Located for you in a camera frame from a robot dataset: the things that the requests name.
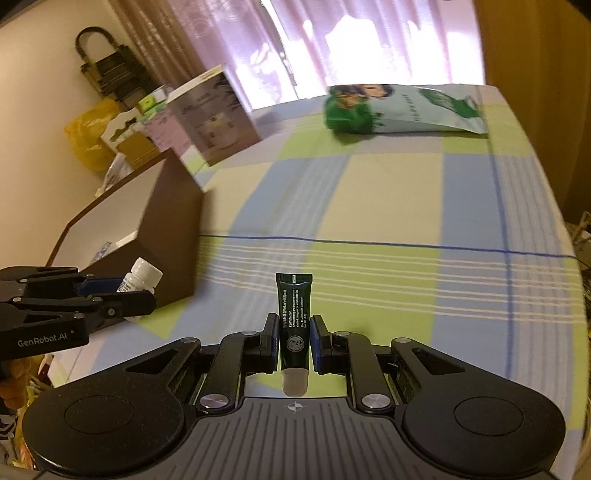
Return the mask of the white small bottle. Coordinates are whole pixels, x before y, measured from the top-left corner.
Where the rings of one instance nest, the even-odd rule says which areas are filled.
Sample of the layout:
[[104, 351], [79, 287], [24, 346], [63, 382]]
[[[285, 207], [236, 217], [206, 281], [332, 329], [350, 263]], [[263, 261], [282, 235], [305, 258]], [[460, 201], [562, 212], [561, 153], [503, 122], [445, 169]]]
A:
[[138, 257], [129, 272], [123, 277], [117, 292], [148, 291], [155, 294], [163, 272], [145, 259]]

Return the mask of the dark green small tube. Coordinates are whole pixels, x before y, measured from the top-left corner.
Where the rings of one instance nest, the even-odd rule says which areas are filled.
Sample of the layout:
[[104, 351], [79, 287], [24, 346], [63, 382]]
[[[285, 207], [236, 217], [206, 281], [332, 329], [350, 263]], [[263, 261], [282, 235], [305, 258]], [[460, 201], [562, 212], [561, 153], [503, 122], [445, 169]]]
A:
[[277, 273], [283, 393], [302, 397], [310, 370], [311, 274]]

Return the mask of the blue floss pick box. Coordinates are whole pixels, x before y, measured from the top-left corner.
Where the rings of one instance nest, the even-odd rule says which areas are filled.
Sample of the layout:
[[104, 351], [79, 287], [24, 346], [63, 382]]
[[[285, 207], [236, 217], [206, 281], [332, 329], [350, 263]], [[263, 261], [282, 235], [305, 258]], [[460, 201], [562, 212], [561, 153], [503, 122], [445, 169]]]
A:
[[113, 246], [112, 242], [106, 241], [100, 247], [100, 249], [96, 252], [96, 254], [94, 255], [93, 261], [96, 262], [96, 261], [100, 260], [101, 258], [103, 258], [105, 255], [107, 255], [109, 253], [109, 251], [111, 250], [112, 246]]

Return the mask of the brown white storage box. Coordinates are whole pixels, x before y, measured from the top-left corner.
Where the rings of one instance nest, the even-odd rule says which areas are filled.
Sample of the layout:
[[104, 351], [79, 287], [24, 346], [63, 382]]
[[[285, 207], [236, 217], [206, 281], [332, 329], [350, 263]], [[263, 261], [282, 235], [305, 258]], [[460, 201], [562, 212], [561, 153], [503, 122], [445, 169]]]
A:
[[[193, 295], [204, 192], [168, 149], [93, 200], [64, 228], [49, 266], [122, 277], [138, 257], [163, 272], [155, 289], [164, 307]], [[111, 250], [93, 257], [106, 242]]]

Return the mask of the clear plastic bag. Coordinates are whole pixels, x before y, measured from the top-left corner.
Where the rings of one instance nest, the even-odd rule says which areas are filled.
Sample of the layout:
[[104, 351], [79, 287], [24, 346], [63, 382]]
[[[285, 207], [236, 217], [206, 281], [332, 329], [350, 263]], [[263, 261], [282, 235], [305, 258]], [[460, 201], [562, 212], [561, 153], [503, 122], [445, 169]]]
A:
[[116, 183], [124, 179], [127, 175], [131, 174], [132, 171], [133, 169], [127, 162], [126, 155], [122, 152], [118, 152], [107, 169], [102, 184], [95, 193], [95, 197], [98, 198], [103, 195]]

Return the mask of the brown cardboard box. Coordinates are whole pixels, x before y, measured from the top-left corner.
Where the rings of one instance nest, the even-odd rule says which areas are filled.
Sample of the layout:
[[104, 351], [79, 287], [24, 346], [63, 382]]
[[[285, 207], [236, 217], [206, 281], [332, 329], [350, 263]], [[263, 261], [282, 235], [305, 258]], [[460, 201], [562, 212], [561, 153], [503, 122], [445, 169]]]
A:
[[160, 153], [155, 144], [142, 133], [134, 133], [117, 145], [132, 170], [137, 170]]

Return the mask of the yellow plastic bag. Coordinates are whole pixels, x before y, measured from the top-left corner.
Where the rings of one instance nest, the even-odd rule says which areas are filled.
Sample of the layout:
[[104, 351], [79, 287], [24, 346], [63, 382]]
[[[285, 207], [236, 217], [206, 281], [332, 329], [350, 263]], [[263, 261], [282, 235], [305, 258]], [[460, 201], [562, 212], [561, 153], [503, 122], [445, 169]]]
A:
[[119, 105], [104, 98], [93, 108], [73, 119], [64, 127], [69, 146], [77, 160], [96, 174], [104, 173], [115, 154], [101, 136], [111, 120], [120, 113]]

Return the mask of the white wooden rack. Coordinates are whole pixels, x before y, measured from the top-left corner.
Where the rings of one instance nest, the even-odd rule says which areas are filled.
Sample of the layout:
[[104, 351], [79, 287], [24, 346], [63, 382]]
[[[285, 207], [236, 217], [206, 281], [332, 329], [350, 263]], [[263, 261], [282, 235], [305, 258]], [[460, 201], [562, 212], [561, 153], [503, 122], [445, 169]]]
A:
[[120, 143], [143, 130], [141, 119], [142, 115], [137, 108], [121, 112], [107, 124], [100, 139], [111, 151], [117, 153]]

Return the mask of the checkered tablecloth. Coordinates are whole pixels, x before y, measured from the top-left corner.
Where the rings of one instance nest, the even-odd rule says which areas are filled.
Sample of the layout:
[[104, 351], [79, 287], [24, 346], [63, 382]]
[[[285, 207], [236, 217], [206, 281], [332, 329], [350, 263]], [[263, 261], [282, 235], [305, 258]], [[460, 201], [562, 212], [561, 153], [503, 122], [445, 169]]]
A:
[[206, 344], [256, 330], [280, 272], [314, 277], [311, 309], [377, 344], [410, 337], [533, 388], [562, 411], [553, 465], [573, 477], [587, 403], [587, 325], [578, 263], [543, 168], [502, 93], [458, 87], [484, 137], [348, 136], [322, 98], [254, 113], [262, 141], [209, 167], [197, 290], [135, 324], [56, 355], [73, 381], [180, 337]]

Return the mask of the pink cardboard box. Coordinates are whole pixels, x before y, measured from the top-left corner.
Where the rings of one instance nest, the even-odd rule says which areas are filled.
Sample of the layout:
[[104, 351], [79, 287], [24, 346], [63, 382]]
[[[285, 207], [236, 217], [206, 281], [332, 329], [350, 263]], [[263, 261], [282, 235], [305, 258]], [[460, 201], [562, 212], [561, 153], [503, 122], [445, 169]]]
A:
[[169, 109], [144, 116], [142, 125], [144, 134], [160, 152], [172, 149], [181, 157], [192, 145], [183, 127]]

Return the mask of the humidifier product box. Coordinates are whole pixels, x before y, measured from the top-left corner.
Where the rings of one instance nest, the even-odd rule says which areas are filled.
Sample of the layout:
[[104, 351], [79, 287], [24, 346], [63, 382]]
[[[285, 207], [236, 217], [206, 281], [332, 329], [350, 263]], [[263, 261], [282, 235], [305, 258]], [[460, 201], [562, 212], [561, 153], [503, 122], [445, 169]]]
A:
[[209, 166], [260, 141], [222, 65], [171, 91], [167, 107]]

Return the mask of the green snack bag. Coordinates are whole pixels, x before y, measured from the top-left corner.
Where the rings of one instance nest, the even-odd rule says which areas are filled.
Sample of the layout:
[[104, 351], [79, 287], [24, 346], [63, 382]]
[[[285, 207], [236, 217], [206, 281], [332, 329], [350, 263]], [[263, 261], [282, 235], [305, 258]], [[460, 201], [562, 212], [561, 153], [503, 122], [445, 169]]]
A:
[[468, 87], [463, 85], [349, 84], [329, 88], [325, 125], [334, 131], [377, 135], [488, 129]]

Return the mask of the pink curtain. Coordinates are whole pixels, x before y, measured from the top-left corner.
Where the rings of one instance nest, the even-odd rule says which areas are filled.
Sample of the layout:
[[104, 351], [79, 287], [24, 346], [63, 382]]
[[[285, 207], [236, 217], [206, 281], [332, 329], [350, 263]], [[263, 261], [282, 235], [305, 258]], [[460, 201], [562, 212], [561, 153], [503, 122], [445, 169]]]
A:
[[353, 83], [485, 81], [471, 1], [113, 1], [158, 80], [177, 87], [216, 65], [259, 109]]

